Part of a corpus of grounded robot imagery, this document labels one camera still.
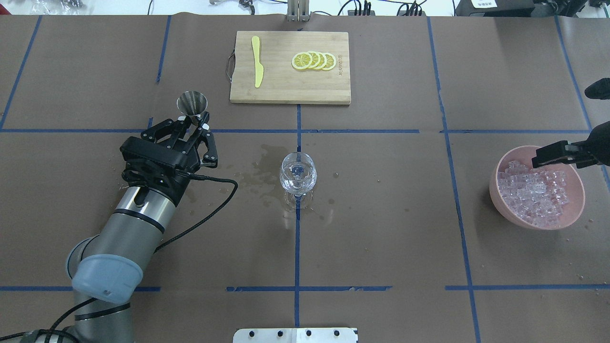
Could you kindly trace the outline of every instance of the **blue joint cap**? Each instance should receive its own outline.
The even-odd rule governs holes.
[[[118,255],[91,255],[81,261],[72,287],[91,297],[114,304],[125,303],[140,284],[142,268]]]

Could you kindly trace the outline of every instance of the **metal bracket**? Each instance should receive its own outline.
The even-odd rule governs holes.
[[[288,0],[288,21],[309,21],[309,0]]]
[[[241,329],[233,343],[357,343],[356,328]]]

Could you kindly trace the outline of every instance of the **cable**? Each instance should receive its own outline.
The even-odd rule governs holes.
[[[51,333],[50,331],[56,331],[55,329],[59,326],[59,324],[61,324],[63,322],[64,319],[68,318],[68,316],[70,314],[72,314],[72,312],[76,311],[77,309],[83,308],[87,305],[89,305],[90,303],[93,303],[94,301],[96,301],[96,298],[89,298],[85,301],[83,301],[82,303],[72,307],[71,309],[67,310],[64,314],[62,314],[54,323],[53,325],[51,325],[50,329],[48,330],[49,333],[46,334],[45,337],[45,343],[49,343],[51,341]]]
[[[337,15],[341,15],[341,12],[343,12],[343,9],[345,8],[345,6],[347,6],[347,4],[349,4],[350,2],[354,2],[354,5],[356,6],[356,9],[354,10],[355,13],[358,12],[359,8],[360,10],[362,10],[362,3],[360,2],[360,0],[347,0],[343,6],[341,6],[341,9],[339,10],[339,13]]]
[[[0,341],[8,341],[9,339],[23,337],[26,333],[27,332],[20,332],[20,333],[11,334],[8,336],[0,337]],[[40,330],[38,330],[38,336],[36,338],[40,337],[41,334],[54,334],[56,336],[67,338],[74,343],[80,343],[78,338],[74,337],[72,334],[67,333],[65,330],[40,329]]]
[[[402,5],[400,5],[400,7],[398,8],[398,11],[396,11],[396,16],[399,16],[399,15],[400,15],[400,10],[401,10],[401,9],[403,9],[403,6],[406,6],[406,7],[407,7],[406,12],[408,12],[408,11],[409,11],[409,4],[407,4],[407,3],[403,3],[403,4],[402,4]]]
[[[0,341],[8,341],[9,339],[13,339],[13,338],[21,337],[21,336],[23,336],[24,334],[26,334],[26,332],[13,333],[13,334],[10,334],[10,335],[8,335],[8,336],[0,337]]]
[[[229,194],[229,196],[227,197],[227,199],[220,204],[219,207],[217,207],[214,211],[212,211],[212,213],[210,213],[207,217],[203,218],[199,223],[191,226],[190,228],[184,230],[182,233],[174,236],[172,239],[168,240],[167,242],[159,245],[154,252],[158,252],[159,250],[165,248],[166,246],[168,246],[169,244],[175,242],[176,240],[182,238],[183,236],[185,236],[186,234],[188,234],[189,232],[193,231],[194,229],[197,229],[197,227],[199,227],[199,225],[205,223],[208,221],[208,219],[212,218],[218,211],[220,211],[225,205],[227,205],[229,203],[229,201],[231,200],[231,198],[233,198],[233,195],[235,195],[235,192],[237,191],[238,188],[238,184],[237,181],[235,180],[231,180],[231,179],[219,179],[219,178],[214,178],[212,176],[206,176],[206,175],[197,175],[197,174],[191,174],[191,173],[186,173],[183,171],[177,171],[176,172],[178,175],[180,176],[184,176],[186,178],[189,178],[191,180],[196,180],[196,181],[214,181],[214,182],[222,182],[222,183],[230,183],[233,185],[233,190],[231,191],[231,194]]]

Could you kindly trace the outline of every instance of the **table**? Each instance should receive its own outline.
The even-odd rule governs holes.
[[[608,170],[579,170],[583,215],[550,232],[505,220],[488,180],[515,146],[610,120],[610,102],[582,96],[610,74],[610,21],[407,19],[0,17],[0,334],[72,306],[63,263],[124,192],[118,147],[198,90],[220,162],[203,172],[240,189],[153,257],[132,301],[138,341],[295,326],[357,327],[361,342],[607,341]],[[235,32],[297,29],[350,33],[351,105],[231,104]],[[298,148],[318,182],[290,212],[278,172]],[[166,237],[227,191],[193,182]]]

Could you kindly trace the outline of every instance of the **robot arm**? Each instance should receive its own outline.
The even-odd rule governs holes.
[[[66,261],[77,306],[62,316],[52,330],[17,334],[4,342],[134,342],[129,299],[153,254],[205,222],[237,190],[233,180],[194,175],[201,167],[218,165],[214,135],[207,124],[206,97],[199,92],[186,92],[177,105],[184,116],[162,121],[143,131],[140,138],[129,137],[120,148],[126,163],[122,176],[129,188],[100,234],[78,243]],[[192,133],[186,138],[188,128]],[[207,150],[200,154],[202,143]],[[204,220],[160,245],[192,179],[230,182],[234,190]],[[72,311],[75,326],[55,330]]]

